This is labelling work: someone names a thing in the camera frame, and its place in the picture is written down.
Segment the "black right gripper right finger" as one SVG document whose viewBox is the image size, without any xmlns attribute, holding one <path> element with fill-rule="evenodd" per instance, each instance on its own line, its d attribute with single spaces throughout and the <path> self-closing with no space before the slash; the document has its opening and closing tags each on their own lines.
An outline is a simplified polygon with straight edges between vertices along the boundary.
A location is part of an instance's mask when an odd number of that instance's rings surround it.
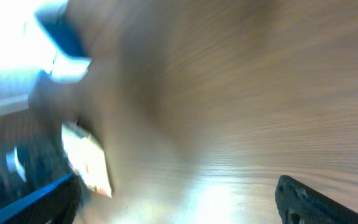
<svg viewBox="0 0 358 224">
<path fill-rule="evenodd" d="M 283 224 L 358 224 L 358 213 L 288 176 L 280 176 L 275 202 Z"/>
</svg>

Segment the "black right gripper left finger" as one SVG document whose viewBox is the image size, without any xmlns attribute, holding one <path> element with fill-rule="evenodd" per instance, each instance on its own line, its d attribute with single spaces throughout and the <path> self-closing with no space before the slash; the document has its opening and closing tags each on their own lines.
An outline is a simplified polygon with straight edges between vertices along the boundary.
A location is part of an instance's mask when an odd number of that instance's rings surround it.
<svg viewBox="0 0 358 224">
<path fill-rule="evenodd" d="M 72 224 L 81 200 L 78 177 L 68 174 L 0 209 L 0 223 Z"/>
</svg>

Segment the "yellow cookie snack bag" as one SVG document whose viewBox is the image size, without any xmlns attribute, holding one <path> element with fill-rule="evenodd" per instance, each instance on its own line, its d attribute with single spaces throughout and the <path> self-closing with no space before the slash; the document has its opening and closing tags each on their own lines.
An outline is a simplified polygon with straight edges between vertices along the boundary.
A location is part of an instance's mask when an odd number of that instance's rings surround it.
<svg viewBox="0 0 358 224">
<path fill-rule="evenodd" d="M 62 144 L 70 167 L 81 177 L 86 188 L 111 197 L 104 149 L 96 138 L 79 125 L 66 122 L 62 124 Z"/>
</svg>

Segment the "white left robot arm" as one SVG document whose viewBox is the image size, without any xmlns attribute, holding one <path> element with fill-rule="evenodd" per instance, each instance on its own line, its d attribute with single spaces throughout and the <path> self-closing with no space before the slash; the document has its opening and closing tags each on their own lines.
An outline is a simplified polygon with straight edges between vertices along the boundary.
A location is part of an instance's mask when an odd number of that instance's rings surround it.
<svg viewBox="0 0 358 224">
<path fill-rule="evenodd" d="M 28 109 L 0 116 L 0 209 L 70 174 L 57 114 L 37 106 L 52 80 L 39 72 Z"/>
</svg>

